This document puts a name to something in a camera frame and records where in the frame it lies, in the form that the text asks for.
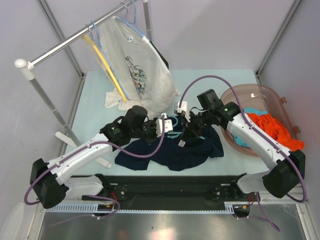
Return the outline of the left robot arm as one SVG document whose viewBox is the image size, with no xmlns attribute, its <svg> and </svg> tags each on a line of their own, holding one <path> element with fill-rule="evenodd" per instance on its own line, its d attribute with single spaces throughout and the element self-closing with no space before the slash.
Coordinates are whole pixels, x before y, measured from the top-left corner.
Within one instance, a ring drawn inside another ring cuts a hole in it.
<svg viewBox="0 0 320 240">
<path fill-rule="evenodd" d="M 159 143 L 148 154 L 132 153 L 123 148 L 131 139 L 155 140 L 162 142 L 165 137 L 165 117 L 149 119 L 147 110 L 142 106 L 133 106 L 124 116 L 106 124 L 86 143 L 76 149 L 45 162 L 42 158 L 32 164 L 29 188 L 23 201 L 32 206 L 41 204 L 50 209 L 65 199 L 105 200 L 111 194 L 111 185 L 100 173 L 89 177 L 72 178 L 75 172 L 114 150 L 146 159 L 160 150 Z"/>
</svg>

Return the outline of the navy blue t-shirt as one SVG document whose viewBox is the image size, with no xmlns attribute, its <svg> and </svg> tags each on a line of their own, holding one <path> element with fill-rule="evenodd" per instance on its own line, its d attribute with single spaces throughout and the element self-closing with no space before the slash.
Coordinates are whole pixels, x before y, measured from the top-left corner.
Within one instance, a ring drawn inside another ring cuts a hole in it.
<svg viewBox="0 0 320 240">
<path fill-rule="evenodd" d="M 182 132 L 181 120 L 177 118 L 179 124 L 174 130 Z M 166 135 L 160 149 L 149 158 L 138 158 L 120 151 L 114 161 L 117 165 L 134 171 L 147 170 L 152 161 L 168 167 L 171 171 L 179 172 L 197 167 L 208 158 L 222 158 L 225 155 L 220 137 L 211 126 L 203 128 L 200 137 L 182 140 L 181 136 L 171 139 Z"/>
</svg>

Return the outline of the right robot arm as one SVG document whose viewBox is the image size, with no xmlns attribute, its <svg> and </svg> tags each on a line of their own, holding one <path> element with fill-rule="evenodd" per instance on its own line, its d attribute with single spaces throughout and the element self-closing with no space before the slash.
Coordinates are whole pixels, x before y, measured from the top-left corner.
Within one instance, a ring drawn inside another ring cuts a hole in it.
<svg viewBox="0 0 320 240">
<path fill-rule="evenodd" d="M 242 201 L 249 193 L 260 191 L 267 191 L 281 199 L 302 184 L 306 156 L 301 150 L 290 150 L 268 136 L 249 119 L 239 102 L 224 104 L 213 89 L 201 93 L 197 98 L 204 108 L 198 114 L 192 113 L 183 99 L 176 105 L 176 113 L 184 117 L 185 132 L 194 133 L 210 125 L 220 126 L 244 140 L 268 168 L 265 172 L 240 175 L 236 185 L 230 188 L 235 200 Z"/>
</svg>

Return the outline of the green hanger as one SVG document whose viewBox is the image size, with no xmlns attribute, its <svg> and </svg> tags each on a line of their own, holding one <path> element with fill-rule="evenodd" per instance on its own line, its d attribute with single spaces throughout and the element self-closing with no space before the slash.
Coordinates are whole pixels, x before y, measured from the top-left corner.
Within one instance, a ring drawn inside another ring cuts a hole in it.
<svg viewBox="0 0 320 240">
<path fill-rule="evenodd" d="M 176 116 L 170 115 L 169 119 L 172 120 L 172 127 L 173 128 L 175 128 L 179 125 L 179 119 Z M 175 139 L 175 138 L 180 137 L 181 134 L 182 134 L 182 132 L 180 130 L 174 129 L 173 131 L 170 131 L 169 133 L 167 133 L 166 137 L 170 138 L 170 139 Z"/>
</svg>

